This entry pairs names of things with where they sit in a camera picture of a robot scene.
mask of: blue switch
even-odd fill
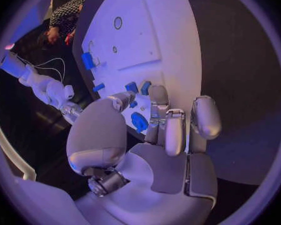
[[[96,67],[93,61],[93,57],[89,52],[85,52],[81,55],[83,60],[84,66],[86,70],[91,70],[92,68]]]
[[[141,94],[142,95],[149,95],[149,87],[151,86],[151,82],[150,81],[146,81],[143,85],[142,85],[142,87],[141,87],[141,89],[140,89],[140,91],[141,91]]]
[[[137,101],[133,101],[130,103],[130,108],[134,109],[138,105]]]
[[[125,88],[126,88],[127,91],[132,91],[132,92],[134,92],[135,94],[137,94],[137,93],[139,92],[138,86],[137,86],[137,84],[136,84],[134,81],[128,83],[128,84],[125,86]]]
[[[94,92],[98,92],[99,90],[101,90],[101,89],[103,89],[103,88],[105,88],[104,83],[100,83],[98,86],[94,86],[94,87],[92,88],[92,90],[93,90]]]
[[[140,134],[142,131],[146,130],[149,126],[146,118],[138,112],[131,114],[132,124],[136,127],[136,132]]]

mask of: patterned shirt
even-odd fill
[[[71,0],[57,8],[50,18],[50,27],[58,27],[59,35],[65,38],[75,27],[79,17],[79,6],[85,0]]]

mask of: person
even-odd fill
[[[48,49],[63,39],[69,44],[76,32],[76,23],[85,0],[70,0],[58,7],[51,15],[49,28],[42,32],[37,43],[43,49]]]

